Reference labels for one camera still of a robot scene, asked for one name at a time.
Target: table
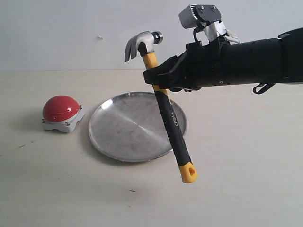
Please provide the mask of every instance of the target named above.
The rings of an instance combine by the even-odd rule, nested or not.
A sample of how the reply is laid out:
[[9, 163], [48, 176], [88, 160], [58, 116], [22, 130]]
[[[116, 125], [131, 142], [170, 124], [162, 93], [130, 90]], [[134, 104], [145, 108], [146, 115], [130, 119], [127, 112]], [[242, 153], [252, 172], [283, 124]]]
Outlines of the table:
[[[187, 116], [199, 177], [184, 184], [173, 153], [121, 163], [99, 154], [88, 121], [105, 100], [148, 91], [143, 70], [0, 73], [0, 226], [303, 225], [302, 85], [170, 92]], [[43, 131], [56, 95], [86, 110], [75, 131]]]

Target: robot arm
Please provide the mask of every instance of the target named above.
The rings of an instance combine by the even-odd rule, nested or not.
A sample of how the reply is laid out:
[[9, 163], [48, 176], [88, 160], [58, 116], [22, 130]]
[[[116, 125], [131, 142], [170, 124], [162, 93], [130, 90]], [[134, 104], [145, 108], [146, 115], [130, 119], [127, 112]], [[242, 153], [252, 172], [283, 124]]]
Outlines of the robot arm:
[[[241, 43], [225, 28], [214, 5], [189, 5], [179, 18], [185, 29], [194, 28], [195, 41], [186, 44], [180, 56], [146, 70], [145, 83], [173, 92], [259, 83], [253, 88], [255, 94], [262, 94], [277, 83], [303, 83], [303, 28], [278, 38]], [[198, 32], [205, 33], [208, 45], [198, 41]]]

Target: metal plate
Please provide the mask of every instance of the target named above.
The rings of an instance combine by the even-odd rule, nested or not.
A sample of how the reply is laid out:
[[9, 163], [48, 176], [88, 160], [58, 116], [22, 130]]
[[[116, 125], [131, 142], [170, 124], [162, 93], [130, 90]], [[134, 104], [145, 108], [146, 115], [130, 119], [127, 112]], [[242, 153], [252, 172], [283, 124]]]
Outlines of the metal plate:
[[[171, 100], [183, 135], [187, 120]], [[89, 137], [104, 155], [124, 162], [145, 162], [172, 151], [154, 93], [131, 92], [105, 101], [89, 121]]]

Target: red dome button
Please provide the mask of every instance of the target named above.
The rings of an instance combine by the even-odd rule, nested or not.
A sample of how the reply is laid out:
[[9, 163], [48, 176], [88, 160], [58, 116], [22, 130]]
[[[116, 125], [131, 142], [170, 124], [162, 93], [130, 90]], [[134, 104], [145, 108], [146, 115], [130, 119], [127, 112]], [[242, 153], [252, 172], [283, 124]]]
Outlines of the red dome button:
[[43, 108], [43, 117], [49, 122], [62, 122], [78, 113], [80, 106], [69, 96], [55, 96]]

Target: hammer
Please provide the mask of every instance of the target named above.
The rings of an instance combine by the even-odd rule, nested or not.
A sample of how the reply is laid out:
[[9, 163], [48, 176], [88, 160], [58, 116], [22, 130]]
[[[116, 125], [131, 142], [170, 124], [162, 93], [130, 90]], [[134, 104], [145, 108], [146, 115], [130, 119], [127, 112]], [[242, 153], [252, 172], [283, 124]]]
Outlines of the hammer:
[[[154, 52], [154, 44], [159, 44], [163, 40], [161, 32], [141, 32], [132, 37], [125, 49], [124, 62], [129, 61], [140, 53], [146, 69], [158, 66], [158, 61]], [[190, 159], [181, 129], [166, 89], [160, 89], [159, 86], [153, 85], [153, 90], [162, 116], [162, 120], [168, 135], [171, 147], [173, 149], [182, 181], [184, 183], [194, 182], [198, 175]]]

